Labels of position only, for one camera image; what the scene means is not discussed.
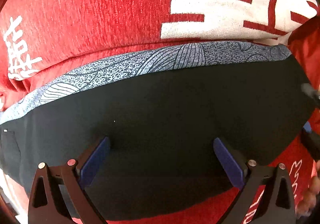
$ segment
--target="human hand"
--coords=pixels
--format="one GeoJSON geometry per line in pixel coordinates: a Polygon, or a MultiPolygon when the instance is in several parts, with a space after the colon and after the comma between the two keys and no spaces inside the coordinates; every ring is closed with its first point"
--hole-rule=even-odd
{"type": "MultiPolygon", "coordinates": [[[[320,160],[316,163],[316,171],[320,176],[320,160]]],[[[309,216],[311,210],[316,206],[316,195],[320,192],[320,178],[314,176],[311,179],[309,188],[303,193],[303,200],[298,203],[296,214],[300,216],[309,216]]]]}

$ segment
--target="metal rivet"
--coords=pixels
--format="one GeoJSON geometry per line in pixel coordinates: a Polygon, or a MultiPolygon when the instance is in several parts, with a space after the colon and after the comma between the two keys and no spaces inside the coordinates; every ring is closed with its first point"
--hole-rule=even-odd
{"type": "Polygon", "coordinates": [[[279,168],[282,169],[282,170],[284,170],[284,169],[285,169],[285,164],[284,164],[284,163],[280,163],[280,164],[279,164],[279,168]]]}
{"type": "Polygon", "coordinates": [[[39,163],[38,168],[43,169],[45,167],[45,163],[39,163]]]}
{"type": "Polygon", "coordinates": [[[255,160],[249,160],[249,161],[248,161],[248,164],[249,164],[250,166],[256,166],[256,165],[257,165],[257,162],[256,162],[255,160]]]}
{"type": "Polygon", "coordinates": [[[70,159],[69,161],[68,161],[68,165],[69,166],[73,166],[73,165],[75,165],[76,164],[76,160],[75,159],[70,159]]]}

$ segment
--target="blue rubber pad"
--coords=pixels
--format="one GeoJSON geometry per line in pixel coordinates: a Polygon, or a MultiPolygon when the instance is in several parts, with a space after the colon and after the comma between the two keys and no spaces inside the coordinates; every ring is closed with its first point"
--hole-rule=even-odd
{"type": "Polygon", "coordinates": [[[303,126],[303,128],[305,129],[305,131],[306,131],[307,133],[311,133],[311,132],[312,132],[311,125],[310,125],[309,121],[307,121],[307,122],[305,123],[305,125],[303,126]]]}
{"type": "Polygon", "coordinates": [[[237,164],[228,149],[223,145],[223,142],[216,138],[213,141],[213,150],[219,159],[224,171],[226,172],[231,184],[234,187],[242,189],[244,186],[244,173],[241,167],[237,164]]]}
{"type": "Polygon", "coordinates": [[[90,186],[94,177],[110,152],[110,139],[105,137],[90,155],[84,166],[80,170],[79,185],[82,189],[90,186]]]}

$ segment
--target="gray patterned fabric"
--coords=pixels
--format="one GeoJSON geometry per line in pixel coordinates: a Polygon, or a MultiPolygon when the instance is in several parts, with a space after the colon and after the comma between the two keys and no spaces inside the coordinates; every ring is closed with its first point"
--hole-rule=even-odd
{"type": "Polygon", "coordinates": [[[138,75],[197,66],[280,61],[290,55],[291,52],[284,45],[214,41],[112,56],[71,70],[29,93],[0,114],[0,124],[23,117],[37,106],[58,98],[138,75]]]}

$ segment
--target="clamp jaw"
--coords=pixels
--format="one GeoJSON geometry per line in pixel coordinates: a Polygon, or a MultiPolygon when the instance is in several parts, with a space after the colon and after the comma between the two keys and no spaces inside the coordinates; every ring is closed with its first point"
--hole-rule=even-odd
{"type": "Polygon", "coordinates": [[[28,223],[74,224],[59,189],[59,185],[65,185],[83,224],[105,224],[84,188],[93,182],[109,151],[110,140],[103,137],[65,165],[40,163],[31,188],[28,223]]]}
{"type": "Polygon", "coordinates": [[[246,161],[222,138],[214,140],[213,149],[232,185],[240,189],[218,224],[241,224],[260,185],[266,185],[265,191],[250,223],[295,223],[291,181],[283,163],[269,167],[260,166],[254,160],[246,161]]]}

